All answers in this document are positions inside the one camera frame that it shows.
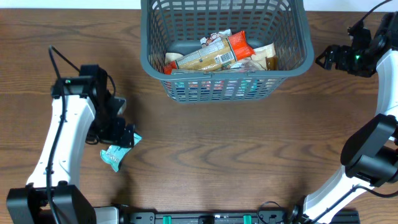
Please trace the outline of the teal white wipes pouch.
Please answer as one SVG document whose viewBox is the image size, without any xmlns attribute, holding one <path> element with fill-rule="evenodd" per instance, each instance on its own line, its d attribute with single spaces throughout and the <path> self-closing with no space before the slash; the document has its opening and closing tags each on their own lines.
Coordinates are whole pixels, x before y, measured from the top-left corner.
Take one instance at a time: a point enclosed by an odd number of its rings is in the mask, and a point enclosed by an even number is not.
<svg viewBox="0 0 398 224">
<path fill-rule="evenodd" d="M 141 140 L 142 136 L 137 133 L 134 133 L 134 144 L 133 147 L 136 146 Z M 108 149 L 101 150 L 100 158 L 106 164 L 109 164 L 113 171 L 118 172 L 120 170 L 122 161 L 124 157 L 131 151 L 133 147 L 120 147 L 115 145 L 110 145 Z"/>
</svg>

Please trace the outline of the clear brown pastry bag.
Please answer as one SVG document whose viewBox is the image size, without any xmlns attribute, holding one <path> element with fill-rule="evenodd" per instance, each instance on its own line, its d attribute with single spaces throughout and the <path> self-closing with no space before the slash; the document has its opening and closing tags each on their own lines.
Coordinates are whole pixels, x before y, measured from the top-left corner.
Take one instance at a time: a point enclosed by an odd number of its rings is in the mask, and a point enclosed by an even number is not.
<svg viewBox="0 0 398 224">
<path fill-rule="evenodd" d="M 254 54 L 241 59 L 230 66 L 230 69 L 239 72 L 255 72 L 277 70 L 278 58 L 274 44 L 254 49 Z"/>
</svg>

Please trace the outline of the beige brown bread bag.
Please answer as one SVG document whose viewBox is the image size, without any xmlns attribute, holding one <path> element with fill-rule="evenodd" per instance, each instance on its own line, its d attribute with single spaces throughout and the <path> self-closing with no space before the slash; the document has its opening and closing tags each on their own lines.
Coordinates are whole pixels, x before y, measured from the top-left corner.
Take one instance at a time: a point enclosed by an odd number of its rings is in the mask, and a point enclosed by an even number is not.
<svg viewBox="0 0 398 224">
<path fill-rule="evenodd" d="M 167 52 L 165 54 L 165 64 L 168 64 L 174 60 L 177 60 L 179 58 L 183 57 L 182 54 L 179 53 L 172 53 L 172 52 Z"/>
</svg>

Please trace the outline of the red orange cracker pack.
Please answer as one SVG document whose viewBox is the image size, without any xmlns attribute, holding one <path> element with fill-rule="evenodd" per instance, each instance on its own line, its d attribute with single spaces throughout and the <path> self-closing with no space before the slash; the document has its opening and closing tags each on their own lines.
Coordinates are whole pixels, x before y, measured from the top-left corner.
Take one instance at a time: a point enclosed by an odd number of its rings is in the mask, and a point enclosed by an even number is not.
<svg viewBox="0 0 398 224">
<path fill-rule="evenodd" d="M 167 75 L 177 69 L 212 72 L 253 54 L 242 30 L 166 64 L 163 70 Z"/>
</svg>

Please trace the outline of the Kleenex tissue multipack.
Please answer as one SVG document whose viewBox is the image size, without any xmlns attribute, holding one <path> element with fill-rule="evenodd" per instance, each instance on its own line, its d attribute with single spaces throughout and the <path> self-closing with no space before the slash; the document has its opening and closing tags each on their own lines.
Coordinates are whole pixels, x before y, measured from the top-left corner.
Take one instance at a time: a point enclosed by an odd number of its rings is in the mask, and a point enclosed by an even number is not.
<svg viewBox="0 0 398 224">
<path fill-rule="evenodd" d="M 261 99 L 270 93 L 274 82 L 263 79 L 163 82 L 168 96 L 179 102 Z"/>
</svg>

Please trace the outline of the bread bag with grain print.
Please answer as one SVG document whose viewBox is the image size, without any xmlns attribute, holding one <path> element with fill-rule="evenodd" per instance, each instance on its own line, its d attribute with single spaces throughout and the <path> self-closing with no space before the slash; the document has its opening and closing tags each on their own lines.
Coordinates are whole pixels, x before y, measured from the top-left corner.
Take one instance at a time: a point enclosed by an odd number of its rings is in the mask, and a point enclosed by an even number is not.
<svg viewBox="0 0 398 224">
<path fill-rule="evenodd" d="M 229 37 L 231 35 L 232 35 L 232 33 L 231 33 L 230 29 L 219 31 L 219 32 L 215 32 L 215 33 L 212 33 L 212 34 L 210 34 L 210 35 L 208 35 L 206 37 L 201 38 L 200 39 L 200 44 L 201 44 L 202 47 L 206 47 L 206 46 L 210 45 L 214 41 L 219 41 L 221 38 Z"/>
</svg>

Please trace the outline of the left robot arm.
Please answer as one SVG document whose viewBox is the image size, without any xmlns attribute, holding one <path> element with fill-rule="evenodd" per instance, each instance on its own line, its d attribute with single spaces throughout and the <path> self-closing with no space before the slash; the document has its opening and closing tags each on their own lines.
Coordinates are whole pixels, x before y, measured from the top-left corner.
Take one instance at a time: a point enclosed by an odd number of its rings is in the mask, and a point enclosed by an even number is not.
<svg viewBox="0 0 398 224">
<path fill-rule="evenodd" d="M 25 187 L 11 189 L 6 205 L 14 223 L 126 223 L 118 207 L 94 207 L 80 192 L 85 144 L 133 147 L 135 127 L 121 117 L 126 101 L 107 89 L 108 74 L 83 65 L 59 78 L 40 159 Z"/>
</svg>

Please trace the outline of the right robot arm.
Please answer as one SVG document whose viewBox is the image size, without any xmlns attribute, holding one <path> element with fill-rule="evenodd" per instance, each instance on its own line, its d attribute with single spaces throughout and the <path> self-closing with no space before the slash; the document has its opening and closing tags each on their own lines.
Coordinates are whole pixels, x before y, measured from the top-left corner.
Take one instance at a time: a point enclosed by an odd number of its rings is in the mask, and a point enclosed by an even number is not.
<svg viewBox="0 0 398 224">
<path fill-rule="evenodd" d="M 362 20 L 348 28 L 350 46 L 330 45 L 315 62 L 325 70 L 335 68 L 350 75 L 378 75 L 376 114 L 343 146 L 341 167 L 317 191 L 294 207 L 290 223 L 331 223 L 335 215 L 359 195 L 385 183 L 397 182 L 397 13 L 382 18 L 375 35 Z"/>
</svg>

